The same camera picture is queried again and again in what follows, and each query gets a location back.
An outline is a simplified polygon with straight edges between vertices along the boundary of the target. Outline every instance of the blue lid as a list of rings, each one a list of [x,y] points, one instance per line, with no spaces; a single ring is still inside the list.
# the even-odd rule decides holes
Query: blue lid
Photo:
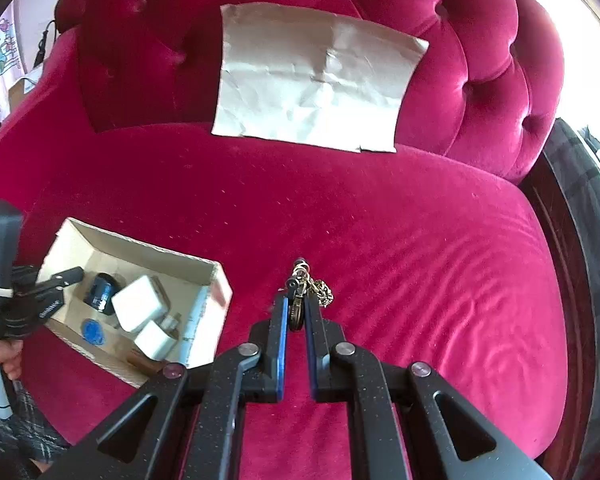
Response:
[[[94,319],[85,319],[82,324],[82,337],[92,345],[104,344],[104,332],[102,326]]]

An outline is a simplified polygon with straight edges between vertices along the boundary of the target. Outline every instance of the screw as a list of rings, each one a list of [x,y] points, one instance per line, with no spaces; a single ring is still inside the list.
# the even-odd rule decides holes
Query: screw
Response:
[[[336,345],[336,354],[339,355],[351,355],[356,351],[356,347],[353,346],[348,341],[343,341],[342,343],[338,343]]]
[[[422,361],[418,361],[411,365],[411,373],[416,377],[429,377],[431,375],[431,367]]]
[[[162,374],[167,379],[177,379],[184,375],[184,366],[180,363],[169,363],[162,369]]]
[[[238,346],[238,352],[240,355],[244,355],[245,357],[251,357],[252,355],[256,355],[260,349],[258,345],[254,343],[242,343]]]

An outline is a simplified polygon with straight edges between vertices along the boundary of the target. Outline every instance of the red velvet sofa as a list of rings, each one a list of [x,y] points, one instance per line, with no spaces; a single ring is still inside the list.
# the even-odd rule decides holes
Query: red velvet sofa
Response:
[[[397,153],[210,134],[219,6],[267,1],[373,20],[429,41]],[[218,260],[234,289],[219,350],[266,316],[299,254],[333,289],[326,316],[387,362],[425,360],[527,454],[564,408],[554,264],[516,187],[552,126],[562,49],[534,0],[60,0],[43,79],[0,129],[0,197],[40,262],[74,216]],[[350,478],[343,406],[308,399],[304,339],[285,400],[247,416],[245,478]],[[24,381],[69,440],[131,387],[48,331]]]

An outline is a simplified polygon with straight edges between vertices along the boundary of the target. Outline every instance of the sofa armrest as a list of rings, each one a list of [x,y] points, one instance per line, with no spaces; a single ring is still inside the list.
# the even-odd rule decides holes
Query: sofa armrest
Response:
[[[0,198],[30,211],[74,146],[94,135],[78,84],[77,31],[62,34],[39,84],[0,127]]]
[[[59,32],[65,32],[80,23],[87,0],[58,0],[54,17]]]

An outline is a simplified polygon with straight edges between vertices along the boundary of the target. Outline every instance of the wooden frame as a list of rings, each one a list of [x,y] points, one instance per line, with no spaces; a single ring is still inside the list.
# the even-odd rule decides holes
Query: wooden frame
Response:
[[[567,336],[569,377],[564,415],[541,463],[554,480],[569,480],[582,453],[596,373],[596,337],[587,265],[569,206],[544,154],[520,189],[534,208],[551,251]]]

